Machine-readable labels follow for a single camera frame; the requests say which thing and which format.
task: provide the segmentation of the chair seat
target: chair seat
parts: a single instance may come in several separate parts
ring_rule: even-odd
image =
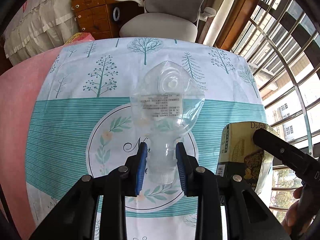
[[[185,19],[164,13],[144,13],[123,25],[120,37],[167,38],[195,42],[197,31],[197,27]]]

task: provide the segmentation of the pink surface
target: pink surface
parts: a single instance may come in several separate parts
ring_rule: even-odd
[[[77,43],[85,41],[94,38],[89,35]],[[29,123],[43,81],[62,48],[29,58],[0,76],[0,183],[23,240],[29,239],[36,228],[25,176]]]

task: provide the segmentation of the crushed plastic bottle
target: crushed plastic bottle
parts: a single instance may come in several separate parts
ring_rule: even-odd
[[[195,125],[204,93],[183,67],[164,61],[147,72],[130,102],[135,128],[151,141],[149,179],[172,183],[177,166],[174,143]]]

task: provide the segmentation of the office chair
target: office chair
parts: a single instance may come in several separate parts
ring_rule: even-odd
[[[206,7],[200,13],[204,0],[115,0],[135,1],[144,7],[140,14],[124,24],[120,37],[169,38],[195,42],[199,20],[214,17],[216,11]]]

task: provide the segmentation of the silver bolt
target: silver bolt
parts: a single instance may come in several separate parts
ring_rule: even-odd
[[[201,166],[198,166],[198,167],[196,167],[196,172],[204,173],[205,172],[205,168],[201,167]]]
[[[82,176],[82,178],[81,178],[81,180],[83,181],[83,182],[87,182],[87,181],[89,181],[91,179],[91,176],[90,175],[83,175]]]
[[[236,181],[236,182],[240,182],[242,180],[241,176],[240,175],[233,175],[232,176],[233,180]]]
[[[126,172],[128,170],[127,166],[120,166],[118,169],[120,172]]]

